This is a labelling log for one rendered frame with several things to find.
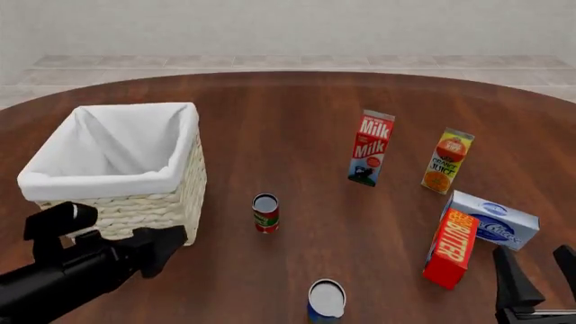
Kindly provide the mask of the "cream wicker basket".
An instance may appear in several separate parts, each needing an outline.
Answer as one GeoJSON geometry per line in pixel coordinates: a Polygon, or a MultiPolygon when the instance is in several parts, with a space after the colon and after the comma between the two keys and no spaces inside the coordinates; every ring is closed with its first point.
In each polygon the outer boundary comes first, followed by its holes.
{"type": "Polygon", "coordinates": [[[107,239],[125,239],[140,227],[163,229],[185,226],[187,245],[195,241],[207,185],[200,131],[187,159],[183,178],[169,193],[150,193],[72,201],[33,202],[42,210],[63,202],[95,207],[98,219],[95,228],[107,239]]]}

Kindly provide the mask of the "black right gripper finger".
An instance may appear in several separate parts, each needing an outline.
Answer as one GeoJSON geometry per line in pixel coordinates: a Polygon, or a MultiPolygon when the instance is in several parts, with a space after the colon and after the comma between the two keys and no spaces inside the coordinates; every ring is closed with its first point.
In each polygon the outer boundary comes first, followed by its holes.
{"type": "Polygon", "coordinates": [[[553,251],[553,258],[568,283],[576,283],[576,251],[561,245],[553,251]]]}
{"type": "Polygon", "coordinates": [[[545,301],[522,271],[512,250],[496,247],[492,256],[497,276],[497,306],[536,306],[545,301]]]}

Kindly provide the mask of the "white cloth basket liner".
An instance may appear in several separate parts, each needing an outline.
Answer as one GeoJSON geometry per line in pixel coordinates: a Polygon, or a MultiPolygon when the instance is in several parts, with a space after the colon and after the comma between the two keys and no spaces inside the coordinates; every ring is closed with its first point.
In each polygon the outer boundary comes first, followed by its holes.
{"type": "Polygon", "coordinates": [[[174,191],[199,134],[193,103],[74,109],[17,177],[29,202],[174,191]]]}

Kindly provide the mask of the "red blue milk carton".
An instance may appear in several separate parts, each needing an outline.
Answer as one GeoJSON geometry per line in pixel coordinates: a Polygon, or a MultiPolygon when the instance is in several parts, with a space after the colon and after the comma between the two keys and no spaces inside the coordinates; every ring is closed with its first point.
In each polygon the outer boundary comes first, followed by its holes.
{"type": "Polygon", "coordinates": [[[349,180],[376,186],[394,123],[393,115],[372,110],[363,111],[347,173],[349,180]]]}

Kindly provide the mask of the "blue tin with silver lid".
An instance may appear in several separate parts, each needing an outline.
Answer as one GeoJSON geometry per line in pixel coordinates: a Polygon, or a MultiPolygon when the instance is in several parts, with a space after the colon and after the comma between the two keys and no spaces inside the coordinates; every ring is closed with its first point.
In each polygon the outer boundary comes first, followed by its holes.
{"type": "Polygon", "coordinates": [[[342,285],[328,278],[317,280],[308,291],[309,324],[338,324],[346,304],[347,295],[342,285]]]}

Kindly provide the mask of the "red yellow butter box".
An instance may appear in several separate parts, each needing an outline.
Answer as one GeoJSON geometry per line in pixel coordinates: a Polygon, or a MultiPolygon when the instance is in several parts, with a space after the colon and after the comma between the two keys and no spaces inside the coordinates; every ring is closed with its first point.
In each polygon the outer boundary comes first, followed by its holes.
{"type": "Polygon", "coordinates": [[[448,207],[427,253],[423,276],[453,290],[468,269],[478,226],[473,216],[448,207]]]}

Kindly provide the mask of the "pale blue cream cheese box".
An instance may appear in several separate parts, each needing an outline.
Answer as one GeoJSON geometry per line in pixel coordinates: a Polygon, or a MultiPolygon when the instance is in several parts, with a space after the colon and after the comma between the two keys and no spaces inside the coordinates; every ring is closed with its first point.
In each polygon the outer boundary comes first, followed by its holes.
{"type": "Polygon", "coordinates": [[[453,191],[442,213],[452,209],[479,221],[476,237],[518,251],[540,230],[535,215],[505,207],[461,191],[453,191]]]}

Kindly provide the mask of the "yellow orange juice carton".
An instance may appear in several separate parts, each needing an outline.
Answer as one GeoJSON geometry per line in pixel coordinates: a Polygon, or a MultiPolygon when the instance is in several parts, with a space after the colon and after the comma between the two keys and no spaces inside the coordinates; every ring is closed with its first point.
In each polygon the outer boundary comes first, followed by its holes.
{"type": "Polygon", "coordinates": [[[439,194],[447,194],[473,140],[472,134],[446,128],[427,164],[421,185],[439,194]]]}

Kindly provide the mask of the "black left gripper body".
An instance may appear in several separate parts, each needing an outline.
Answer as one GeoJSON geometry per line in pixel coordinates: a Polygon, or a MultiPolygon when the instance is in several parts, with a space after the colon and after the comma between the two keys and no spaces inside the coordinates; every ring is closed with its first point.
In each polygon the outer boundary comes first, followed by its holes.
{"type": "Polygon", "coordinates": [[[104,239],[91,230],[74,239],[78,256],[71,261],[75,282],[125,283],[143,264],[147,240],[137,235],[126,239],[104,239]]]}

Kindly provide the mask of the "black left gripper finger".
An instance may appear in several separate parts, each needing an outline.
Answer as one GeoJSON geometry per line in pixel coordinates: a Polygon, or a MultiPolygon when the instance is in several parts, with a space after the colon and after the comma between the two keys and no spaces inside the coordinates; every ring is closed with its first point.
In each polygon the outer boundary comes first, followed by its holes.
{"type": "Polygon", "coordinates": [[[159,275],[169,258],[187,241],[185,226],[164,229],[139,228],[133,231],[133,247],[143,278],[159,275]]]}

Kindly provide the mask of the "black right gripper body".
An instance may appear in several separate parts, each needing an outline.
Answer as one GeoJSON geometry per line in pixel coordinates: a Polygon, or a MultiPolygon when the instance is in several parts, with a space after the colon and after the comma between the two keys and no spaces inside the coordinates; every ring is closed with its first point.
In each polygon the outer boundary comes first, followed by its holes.
{"type": "Polygon", "coordinates": [[[536,310],[530,303],[498,303],[498,324],[576,324],[576,310],[536,310]]]}

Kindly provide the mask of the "red green tomato sauce tin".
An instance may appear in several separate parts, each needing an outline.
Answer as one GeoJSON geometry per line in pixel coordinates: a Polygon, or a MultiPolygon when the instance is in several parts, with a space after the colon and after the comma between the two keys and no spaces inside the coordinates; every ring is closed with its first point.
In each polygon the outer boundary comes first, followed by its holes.
{"type": "Polygon", "coordinates": [[[260,193],[253,199],[252,210],[256,230],[271,234],[279,226],[279,202],[271,193],[260,193]]]}

